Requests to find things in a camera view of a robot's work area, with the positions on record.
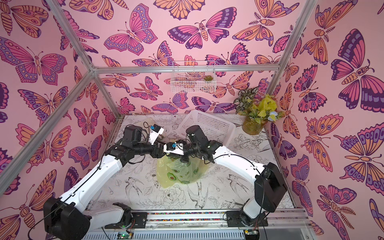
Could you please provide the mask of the yellow-green plastic bag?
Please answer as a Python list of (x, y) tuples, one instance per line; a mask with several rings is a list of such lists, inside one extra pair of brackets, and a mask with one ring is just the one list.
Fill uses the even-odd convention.
[(174, 184), (188, 185), (200, 180), (210, 168), (203, 160), (189, 157), (189, 162), (184, 163), (181, 157), (164, 155), (157, 159), (156, 177), (159, 185), (166, 189)]

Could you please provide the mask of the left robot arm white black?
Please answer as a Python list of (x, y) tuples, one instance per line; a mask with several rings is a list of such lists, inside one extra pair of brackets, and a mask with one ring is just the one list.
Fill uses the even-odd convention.
[(156, 145), (164, 129), (158, 125), (149, 127), (147, 136), (143, 128), (125, 127), (123, 137), (107, 149), (100, 162), (77, 184), (60, 197), (51, 197), (44, 203), (45, 231), (60, 240), (81, 240), (89, 231), (115, 225), (130, 227), (132, 209), (122, 203), (99, 212), (87, 211), (87, 206), (104, 184), (126, 164), (132, 164), (135, 156), (164, 156), (163, 148)]

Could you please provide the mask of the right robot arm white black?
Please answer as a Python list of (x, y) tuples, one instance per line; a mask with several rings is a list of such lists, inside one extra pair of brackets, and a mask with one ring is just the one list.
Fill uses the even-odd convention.
[(194, 156), (205, 164), (226, 167), (254, 185), (254, 196), (246, 201), (239, 212), (244, 226), (257, 226), (265, 219), (267, 213), (276, 211), (288, 190), (277, 165), (254, 163), (223, 144), (208, 140), (198, 125), (189, 127), (186, 134), (190, 143), (183, 146), (182, 161)]

